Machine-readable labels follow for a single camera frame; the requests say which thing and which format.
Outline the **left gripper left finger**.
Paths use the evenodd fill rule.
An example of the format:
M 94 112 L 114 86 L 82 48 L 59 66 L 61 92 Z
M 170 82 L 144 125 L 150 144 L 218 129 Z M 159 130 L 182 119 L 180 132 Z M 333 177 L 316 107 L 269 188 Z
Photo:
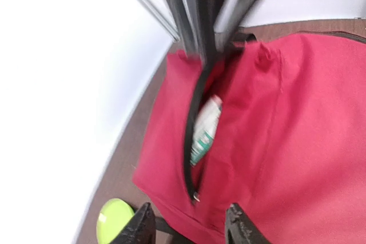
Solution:
M 151 203 L 144 203 L 131 220 L 111 241 L 111 244 L 154 244 L 156 242 L 156 216 Z

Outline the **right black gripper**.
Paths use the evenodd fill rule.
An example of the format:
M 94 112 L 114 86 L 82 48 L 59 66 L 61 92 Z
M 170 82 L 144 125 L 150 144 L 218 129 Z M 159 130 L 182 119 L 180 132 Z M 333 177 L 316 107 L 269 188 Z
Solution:
M 213 0 L 166 0 L 187 54 L 205 64 L 223 53 L 240 23 L 256 0 L 224 0 L 214 24 Z

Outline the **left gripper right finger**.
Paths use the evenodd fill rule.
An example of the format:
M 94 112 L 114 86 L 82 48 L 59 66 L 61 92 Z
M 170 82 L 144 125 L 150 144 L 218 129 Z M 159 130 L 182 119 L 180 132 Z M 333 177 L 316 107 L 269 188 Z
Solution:
M 233 203 L 225 215 L 225 243 L 270 244 L 238 203 Z

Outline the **red backpack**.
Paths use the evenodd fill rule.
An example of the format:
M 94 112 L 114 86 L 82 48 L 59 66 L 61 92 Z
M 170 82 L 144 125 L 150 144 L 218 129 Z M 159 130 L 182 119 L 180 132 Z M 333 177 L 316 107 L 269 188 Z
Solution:
M 192 166 L 194 125 L 213 95 L 214 141 Z M 171 54 L 133 181 L 195 243 L 225 241 L 233 203 L 270 243 L 364 243 L 365 39 L 240 42 L 208 67 Z

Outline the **white glue stick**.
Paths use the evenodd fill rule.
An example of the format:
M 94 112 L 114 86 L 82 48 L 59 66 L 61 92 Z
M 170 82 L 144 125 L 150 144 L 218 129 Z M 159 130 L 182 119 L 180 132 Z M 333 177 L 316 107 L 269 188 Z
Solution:
M 210 97 L 201 108 L 194 125 L 190 164 L 195 166 L 212 147 L 222 111 L 222 100 Z

